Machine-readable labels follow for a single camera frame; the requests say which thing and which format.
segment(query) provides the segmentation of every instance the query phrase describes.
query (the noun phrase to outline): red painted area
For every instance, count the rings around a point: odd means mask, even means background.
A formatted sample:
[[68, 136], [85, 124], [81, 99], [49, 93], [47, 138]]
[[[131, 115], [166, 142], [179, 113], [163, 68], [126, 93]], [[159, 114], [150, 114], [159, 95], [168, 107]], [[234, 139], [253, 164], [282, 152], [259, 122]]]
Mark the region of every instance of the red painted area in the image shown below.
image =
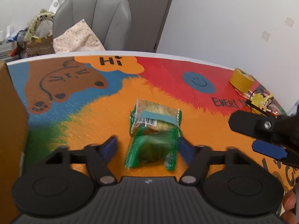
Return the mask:
[[[244, 101], [244, 98], [238, 95], [229, 83], [232, 70], [190, 61], [161, 58], [137, 57], [137, 61], [144, 67], [141, 76], [146, 78], [154, 87], [194, 105], [195, 108], [209, 109], [224, 115], [228, 115], [238, 108], [249, 110], [240, 102], [240, 100]], [[214, 84], [216, 92], [207, 94], [193, 89], [183, 80], [183, 74], [187, 71], [196, 72], [209, 79]], [[252, 88], [256, 88], [258, 85], [259, 82], [256, 81]]]

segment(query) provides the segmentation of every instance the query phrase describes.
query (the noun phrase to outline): door frame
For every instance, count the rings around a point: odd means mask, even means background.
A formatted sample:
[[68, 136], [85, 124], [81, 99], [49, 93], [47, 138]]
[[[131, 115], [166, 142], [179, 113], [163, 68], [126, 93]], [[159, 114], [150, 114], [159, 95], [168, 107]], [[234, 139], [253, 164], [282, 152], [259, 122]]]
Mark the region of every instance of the door frame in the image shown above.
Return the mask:
[[159, 44], [159, 41], [160, 41], [160, 38], [161, 38], [161, 35], [162, 35], [162, 31], [163, 31], [163, 28], [164, 28], [164, 25], [165, 25], [165, 22], [166, 22], [166, 18], [167, 18], [168, 12], [169, 12], [171, 2], [172, 2], [172, 0], [168, 0], [166, 10], [165, 10], [165, 13], [164, 13], [164, 16], [163, 16], [163, 19], [162, 19], [162, 23], [160, 25], [158, 37], [157, 37], [157, 40], [156, 40], [156, 43], [155, 43], [154, 52], [157, 51], [157, 47], [158, 47], [158, 44]]

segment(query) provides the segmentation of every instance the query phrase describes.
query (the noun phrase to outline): brown bear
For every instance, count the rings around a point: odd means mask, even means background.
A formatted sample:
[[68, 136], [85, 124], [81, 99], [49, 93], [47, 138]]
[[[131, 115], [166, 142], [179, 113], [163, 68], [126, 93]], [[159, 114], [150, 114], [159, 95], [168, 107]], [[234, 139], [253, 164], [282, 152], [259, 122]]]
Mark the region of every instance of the brown bear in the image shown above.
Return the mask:
[[28, 62], [29, 79], [25, 85], [28, 110], [34, 114], [47, 112], [52, 101], [61, 103], [72, 93], [89, 87], [106, 88], [106, 79], [97, 70], [85, 67], [73, 57]]

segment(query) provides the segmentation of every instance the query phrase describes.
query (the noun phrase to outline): barcode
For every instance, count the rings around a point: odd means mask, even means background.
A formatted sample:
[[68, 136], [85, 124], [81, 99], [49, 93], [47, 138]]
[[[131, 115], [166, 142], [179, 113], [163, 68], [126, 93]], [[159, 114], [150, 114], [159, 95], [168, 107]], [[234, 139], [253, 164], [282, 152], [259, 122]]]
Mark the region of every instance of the barcode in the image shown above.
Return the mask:
[[157, 126], [157, 121], [149, 118], [139, 118], [137, 123], [145, 123], [152, 126]]

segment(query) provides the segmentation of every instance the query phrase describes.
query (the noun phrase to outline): ribbed gray surface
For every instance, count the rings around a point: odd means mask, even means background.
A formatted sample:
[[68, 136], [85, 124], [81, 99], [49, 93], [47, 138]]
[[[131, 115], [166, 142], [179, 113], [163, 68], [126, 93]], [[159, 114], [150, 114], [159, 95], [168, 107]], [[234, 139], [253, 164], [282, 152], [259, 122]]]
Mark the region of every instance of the ribbed gray surface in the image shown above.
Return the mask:
[[74, 214], [38, 219], [21, 215], [14, 224], [283, 224], [275, 214], [259, 218], [236, 218], [209, 206], [195, 187], [184, 187], [172, 177], [124, 177], [102, 187], [95, 198]]

